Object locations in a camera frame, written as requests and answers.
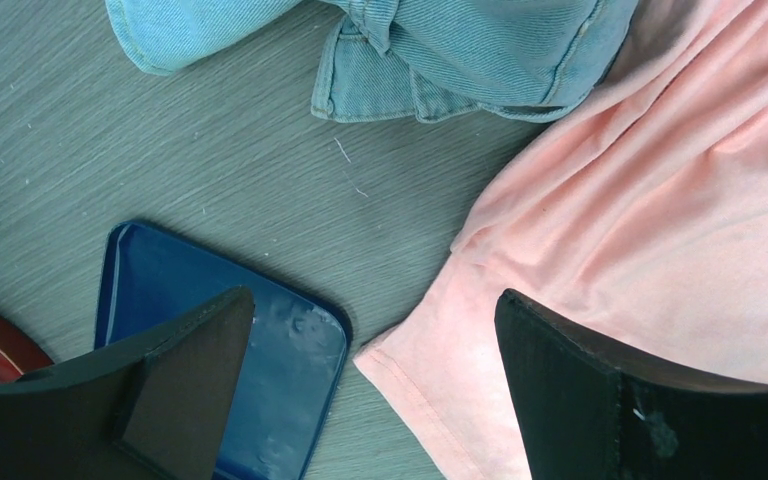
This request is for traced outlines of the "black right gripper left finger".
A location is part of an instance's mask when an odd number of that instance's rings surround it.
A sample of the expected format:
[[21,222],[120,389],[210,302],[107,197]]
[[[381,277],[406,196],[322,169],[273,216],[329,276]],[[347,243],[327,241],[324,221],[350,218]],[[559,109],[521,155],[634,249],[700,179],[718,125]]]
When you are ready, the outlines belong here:
[[0,479],[209,479],[253,323],[231,288],[0,384]]

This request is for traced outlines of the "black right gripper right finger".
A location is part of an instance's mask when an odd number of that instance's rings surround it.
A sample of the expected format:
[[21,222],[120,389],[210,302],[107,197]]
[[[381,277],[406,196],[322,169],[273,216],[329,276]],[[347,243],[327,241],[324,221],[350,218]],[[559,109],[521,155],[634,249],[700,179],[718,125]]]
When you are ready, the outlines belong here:
[[508,289],[495,331],[535,479],[768,479],[768,385],[690,368]]

